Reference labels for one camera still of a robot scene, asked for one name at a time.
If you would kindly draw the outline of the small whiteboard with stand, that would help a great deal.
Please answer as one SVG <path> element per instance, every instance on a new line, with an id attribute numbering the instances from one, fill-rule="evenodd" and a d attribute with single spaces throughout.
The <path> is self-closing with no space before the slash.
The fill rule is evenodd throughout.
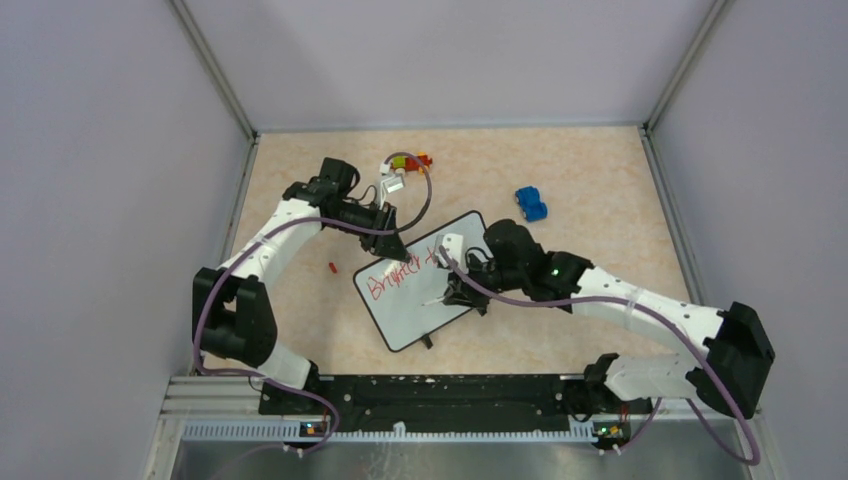
<path id="1" fill-rule="evenodd" d="M 429 336 L 471 309 L 423 302 L 441 298 L 449 272 L 439 268 L 433 250 L 436 236 L 455 233 L 464 237 L 464 247 L 486 246 L 482 214 L 470 210 L 406 245 L 411 260 L 403 263 L 378 260 L 357 270 L 353 284 L 372 317 L 387 348 L 399 352 L 412 344 L 429 342 Z"/>

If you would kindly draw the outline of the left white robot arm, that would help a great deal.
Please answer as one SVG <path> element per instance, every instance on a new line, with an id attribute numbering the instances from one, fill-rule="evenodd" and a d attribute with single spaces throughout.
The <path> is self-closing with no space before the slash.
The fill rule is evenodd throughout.
<path id="1" fill-rule="evenodd" d="M 192 286 L 194 352 L 233 359 L 259 376 L 284 385 L 283 401 L 297 413 L 319 404 L 320 386 L 309 379 L 313 364 L 279 338 L 269 287 L 297 252 L 324 228 L 354 234 L 372 255 L 408 262 L 400 237 L 397 209 L 387 197 L 405 186 L 390 161 L 380 166 L 380 181 L 369 203 L 351 198 L 361 176 L 352 164 L 323 160 L 319 173 L 288 187 L 269 220 L 230 259 L 202 268 Z"/>

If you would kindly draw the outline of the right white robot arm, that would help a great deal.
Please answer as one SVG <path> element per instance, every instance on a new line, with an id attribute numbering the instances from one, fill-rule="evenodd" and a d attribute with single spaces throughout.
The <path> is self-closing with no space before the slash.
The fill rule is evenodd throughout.
<path id="1" fill-rule="evenodd" d="M 529 230 L 503 219 L 489 226 L 481 258 L 458 234 L 433 248 L 448 270 L 442 302 L 484 315 L 490 302 L 560 309 L 600 319 L 661 344 L 669 354 L 632 358 L 604 354 L 584 371 L 586 397 L 600 412 L 642 398 L 699 399 L 729 417 L 756 413 L 775 350 L 757 311 L 734 302 L 698 305 L 638 287 L 592 261 L 547 251 Z"/>

